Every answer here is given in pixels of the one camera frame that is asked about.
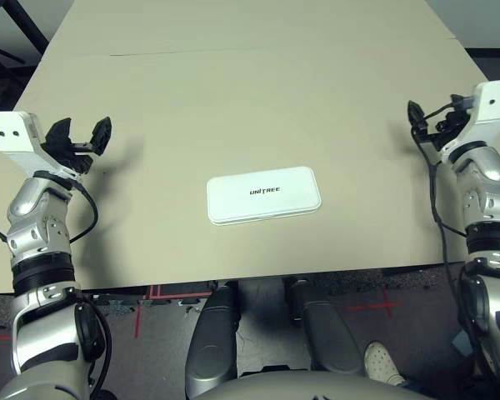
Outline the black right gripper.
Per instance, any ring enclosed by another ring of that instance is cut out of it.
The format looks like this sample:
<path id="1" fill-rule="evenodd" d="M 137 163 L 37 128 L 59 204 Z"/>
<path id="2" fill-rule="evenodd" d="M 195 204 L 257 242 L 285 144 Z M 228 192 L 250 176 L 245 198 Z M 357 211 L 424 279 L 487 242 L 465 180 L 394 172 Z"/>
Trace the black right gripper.
<path id="1" fill-rule="evenodd" d="M 431 143 L 434 147 L 443 147 L 455 139 L 470 120 L 467 111 L 451 111 L 445 118 L 435 124 L 435 132 L 428 132 L 428 119 L 440 112 L 425 116 L 423 109 L 416 102 L 407 102 L 407 119 L 411 128 L 416 129 L 416 139 L 420 143 Z"/>

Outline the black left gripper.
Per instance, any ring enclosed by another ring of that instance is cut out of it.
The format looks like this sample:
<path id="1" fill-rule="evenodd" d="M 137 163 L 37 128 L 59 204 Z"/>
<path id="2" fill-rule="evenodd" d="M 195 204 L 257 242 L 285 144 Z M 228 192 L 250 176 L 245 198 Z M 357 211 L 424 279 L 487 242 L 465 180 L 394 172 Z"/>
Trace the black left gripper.
<path id="1" fill-rule="evenodd" d="M 64 167 L 79 174 L 87 174 L 93 165 L 93 158 L 89 153 L 102 155 L 110 141 L 111 118 L 105 117 L 96 123 L 89 143 L 71 142 L 71 121 L 70 117 L 66 117 L 50 127 L 46 135 L 45 152 Z"/>

